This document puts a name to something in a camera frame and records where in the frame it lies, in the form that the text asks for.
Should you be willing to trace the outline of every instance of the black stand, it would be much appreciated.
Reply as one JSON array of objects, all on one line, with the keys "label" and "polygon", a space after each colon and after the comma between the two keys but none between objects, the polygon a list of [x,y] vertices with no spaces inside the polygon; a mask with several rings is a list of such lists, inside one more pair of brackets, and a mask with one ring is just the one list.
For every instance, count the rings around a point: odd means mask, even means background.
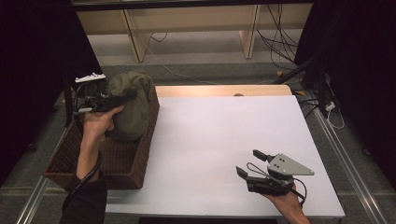
[{"label": "black stand", "polygon": [[327,116],[327,111],[325,109],[325,94],[326,94],[326,73],[325,73],[325,65],[324,65],[324,57],[329,47],[329,43],[332,39],[336,38],[337,34],[339,34],[345,24],[348,22],[351,11],[354,10],[357,0],[346,0],[343,1],[339,8],[337,8],[332,20],[330,21],[327,29],[323,37],[320,39],[318,48],[311,57],[311,59],[307,60],[305,63],[298,66],[293,71],[289,72],[283,77],[280,77],[278,80],[274,82],[274,84],[282,84],[285,81],[295,77],[301,72],[305,71],[305,77],[302,81],[302,86],[304,88],[312,88],[315,82],[318,82],[318,108],[323,115]]}]

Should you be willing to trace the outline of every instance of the sleeve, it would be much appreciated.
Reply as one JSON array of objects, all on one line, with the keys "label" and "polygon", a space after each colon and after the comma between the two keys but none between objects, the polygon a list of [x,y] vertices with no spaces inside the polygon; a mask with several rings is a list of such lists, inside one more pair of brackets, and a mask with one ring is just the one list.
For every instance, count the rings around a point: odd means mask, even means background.
[{"label": "sleeve", "polygon": [[[71,184],[73,189],[79,179],[74,176]],[[87,183],[73,196],[69,195],[64,200],[61,224],[96,224],[104,223],[106,212],[107,185],[103,173],[99,179]]]}]

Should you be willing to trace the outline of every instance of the floor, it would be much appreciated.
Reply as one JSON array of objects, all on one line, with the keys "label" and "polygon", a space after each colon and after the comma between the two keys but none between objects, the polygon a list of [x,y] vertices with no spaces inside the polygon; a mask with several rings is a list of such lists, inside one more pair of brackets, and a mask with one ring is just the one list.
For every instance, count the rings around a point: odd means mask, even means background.
[{"label": "floor", "polygon": [[[301,30],[288,31],[298,42]],[[262,31],[273,38],[275,32]],[[90,36],[99,63],[107,76],[144,68],[156,85],[269,84],[293,64],[271,52],[258,35],[253,57],[245,59],[237,32],[154,34],[145,61],[134,61],[128,36]],[[282,50],[283,46],[275,45]],[[302,95],[316,98],[315,90],[301,90],[304,74],[288,85]],[[54,105],[35,140],[36,150],[23,155],[0,188],[0,223],[58,223],[65,193],[41,176],[65,130],[64,98]],[[342,220],[312,217],[312,223],[396,223],[396,193],[382,175],[350,124],[347,115],[332,113],[330,123],[312,105],[301,104],[306,123],[333,183],[346,216]],[[105,223],[137,223],[139,217],[107,214]]]}]

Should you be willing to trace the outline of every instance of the white plug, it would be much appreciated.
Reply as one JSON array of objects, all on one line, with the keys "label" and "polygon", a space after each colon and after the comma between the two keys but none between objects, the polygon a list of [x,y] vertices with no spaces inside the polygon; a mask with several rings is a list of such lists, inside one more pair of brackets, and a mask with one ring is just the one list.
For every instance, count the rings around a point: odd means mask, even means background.
[{"label": "white plug", "polygon": [[333,101],[331,101],[328,105],[326,105],[326,111],[331,111],[335,108],[335,104]]}]

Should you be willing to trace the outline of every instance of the black fabric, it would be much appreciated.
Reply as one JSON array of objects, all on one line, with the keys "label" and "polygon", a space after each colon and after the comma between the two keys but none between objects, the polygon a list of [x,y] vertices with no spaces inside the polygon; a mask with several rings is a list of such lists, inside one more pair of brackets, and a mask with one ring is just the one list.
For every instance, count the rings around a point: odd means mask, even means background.
[{"label": "black fabric", "polygon": [[[75,188],[79,181],[80,180],[74,176],[66,190]],[[60,223],[104,223],[106,199],[106,180],[104,174],[100,173],[98,180],[87,183],[76,193],[70,203],[67,206],[64,206]]]}]

